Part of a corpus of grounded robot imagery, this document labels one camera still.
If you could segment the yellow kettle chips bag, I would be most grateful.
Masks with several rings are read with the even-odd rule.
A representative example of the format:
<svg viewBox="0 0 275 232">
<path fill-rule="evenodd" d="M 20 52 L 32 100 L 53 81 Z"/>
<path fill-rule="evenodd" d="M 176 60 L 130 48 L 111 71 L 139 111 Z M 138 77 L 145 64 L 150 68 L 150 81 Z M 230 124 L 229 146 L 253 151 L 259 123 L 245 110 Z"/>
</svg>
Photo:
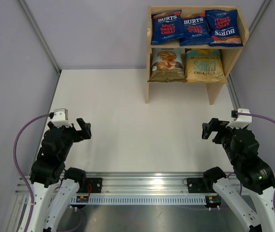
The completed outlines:
<svg viewBox="0 0 275 232">
<path fill-rule="evenodd" d="M 185 49 L 185 58 L 188 82 L 228 83 L 218 49 Z"/>
</svg>

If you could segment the light blue cassava chips bag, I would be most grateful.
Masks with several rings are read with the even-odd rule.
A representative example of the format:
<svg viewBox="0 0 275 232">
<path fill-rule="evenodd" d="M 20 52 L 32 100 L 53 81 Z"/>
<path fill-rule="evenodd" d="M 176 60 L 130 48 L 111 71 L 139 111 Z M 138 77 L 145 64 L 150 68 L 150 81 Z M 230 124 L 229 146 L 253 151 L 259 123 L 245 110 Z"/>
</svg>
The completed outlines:
<svg viewBox="0 0 275 232">
<path fill-rule="evenodd" d="M 148 82 L 186 82 L 180 48 L 153 48 Z"/>
</svg>

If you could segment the blue Burts bag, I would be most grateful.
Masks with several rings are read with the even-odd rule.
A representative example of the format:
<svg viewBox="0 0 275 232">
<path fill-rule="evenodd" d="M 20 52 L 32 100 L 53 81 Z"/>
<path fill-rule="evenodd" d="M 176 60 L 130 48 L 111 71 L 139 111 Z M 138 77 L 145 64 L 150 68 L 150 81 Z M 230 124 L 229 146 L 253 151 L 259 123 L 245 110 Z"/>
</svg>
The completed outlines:
<svg viewBox="0 0 275 232">
<path fill-rule="evenodd" d="M 184 36 L 181 13 L 181 9 L 174 9 L 151 14 L 153 23 L 151 45 L 168 43 Z"/>
<path fill-rule="evenodd" d="M 180 46 L 209 44 L 214 42 L 210 35 L 205 13 L 192 14 L 181 18 L 183 37 Z"/>
<path fill-rule="evenodd" d="M 237 25 L 237 16 L 238 12 L 236 9 L 230 11 L 220 9 L 205 11 L 210 36 L 214 40 L 209 43 L 209 46 L 243 46 Z"/>
</svg>

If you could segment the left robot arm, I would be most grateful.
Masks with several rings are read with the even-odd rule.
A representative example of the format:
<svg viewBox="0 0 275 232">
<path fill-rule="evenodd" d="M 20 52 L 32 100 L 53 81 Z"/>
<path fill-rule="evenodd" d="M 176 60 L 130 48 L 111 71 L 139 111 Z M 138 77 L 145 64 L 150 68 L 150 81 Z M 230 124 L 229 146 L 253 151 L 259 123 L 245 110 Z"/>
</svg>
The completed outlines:
<svg viewBox="0 0 275 232">
<path fill-rule="evenodd" d="M 30 193 L 20 232 L 55 232 L 72 196 L 92 186 L 86 172 L 78 168 L 65 169 L 65 161 L 73 143 L 89 140 L 91 124 L 77 118 L 80 130 L 65 121 L 48 122 L 30 178 L 21 178 Z"/>
</svg>

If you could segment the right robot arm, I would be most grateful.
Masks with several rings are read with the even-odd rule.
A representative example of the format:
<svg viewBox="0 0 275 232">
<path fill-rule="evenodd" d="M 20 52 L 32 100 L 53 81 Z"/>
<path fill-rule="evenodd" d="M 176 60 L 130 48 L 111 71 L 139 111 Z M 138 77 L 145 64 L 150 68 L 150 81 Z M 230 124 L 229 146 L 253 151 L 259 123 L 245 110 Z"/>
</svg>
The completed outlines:
<svg viewBox="0 0 275 232">
<path fill-rule="evenodd" d="M 271 167 L 258 156 L 259 143 L 248 125 L 252 115 L 237 113 L 232 122 L 212 118 L 202 124 L 202 139 L 212 132 L 215 144 L 222 145 L 237 179 L 248 189 L 251 208 L 234 189 L 229 178 L 214 167 L 203 173 L 202 185 L 215 191 L 226 202 L 246 232 L 275 232 L 275 176 Z"/>
</svg>

